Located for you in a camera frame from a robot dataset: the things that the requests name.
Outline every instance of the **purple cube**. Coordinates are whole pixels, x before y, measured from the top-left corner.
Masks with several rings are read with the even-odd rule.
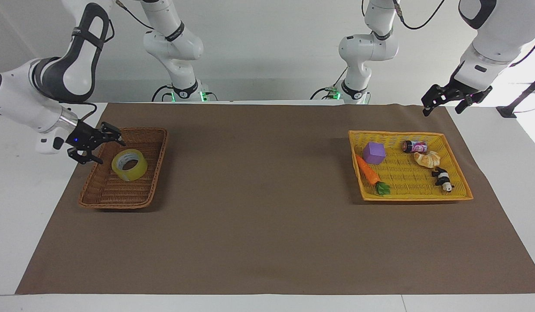
[[[368,164],[379,165],[385,159],[385,146],[381,143],[369,142],[362,152],[362,158]]]

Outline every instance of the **croissant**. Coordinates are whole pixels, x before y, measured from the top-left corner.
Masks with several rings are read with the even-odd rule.
[[[414,153],[414,159],[420,166],[435,168],[440,165],[440,156],[434,151],[429,151],[427,155]]]

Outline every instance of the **roll of tape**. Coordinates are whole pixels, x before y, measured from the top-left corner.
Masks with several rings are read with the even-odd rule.
[[[123,167],[130,161],[136,160],[137,164],[128,170],[123,170]],[[140,179],[148,169],[148,163],[143,154],[136,149],[127,149],[115,156],[111,161],[111,168],[117,173],[119,178],[125,181],[135,181]]]

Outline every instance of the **orange carrot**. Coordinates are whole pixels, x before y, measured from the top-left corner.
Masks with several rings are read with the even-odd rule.
[[[375,186],[378,195],[383,196],[391,193],[391,187],[386,183],[381,182],[377,172],[373,171],[373,169],[368,166],[367,162],[363,160],[362,157],[356,155],[356,162],[358,163],[358,168],[364,174],[366,180],[368,180],[368,183]]]

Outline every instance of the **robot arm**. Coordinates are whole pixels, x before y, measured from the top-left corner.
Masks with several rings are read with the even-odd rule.
[[[144,48],[169,73],[177,101],[202,101],[202,83],[190,61],[202,56],[204,44],[179,18],[173,0],[140,0],[154,30],[144,35]]]
[[[108,31],[112,0],[63,0],[78,21],[63,57],[34,59],[0,74],[0,114],[40,133],[37,150],[59,152],[63,143],[80,163],[101,160],[92,151],[102,143],[121,141],[119,129],[103,123],[92,128],[59,103],[81,103],[95,86],[95,68]]]
[[[535,0],[460,0],[458,10],[478,34],[460,58],[449,83],[434,84],[422,97],[424,115],[449,101],[456,112],[483,101],[491,83],[535,38]]]
[[[363,100],[371,78],[371,69],[365,66],[367,61],[386,61],[397,55],[398,40],[393,35],[395,16],[393,0],[370,0],[365,23],[372,32],[345,37],[339,44],[339,54],[348,65],[347,75],[337,87],[345,103]]]

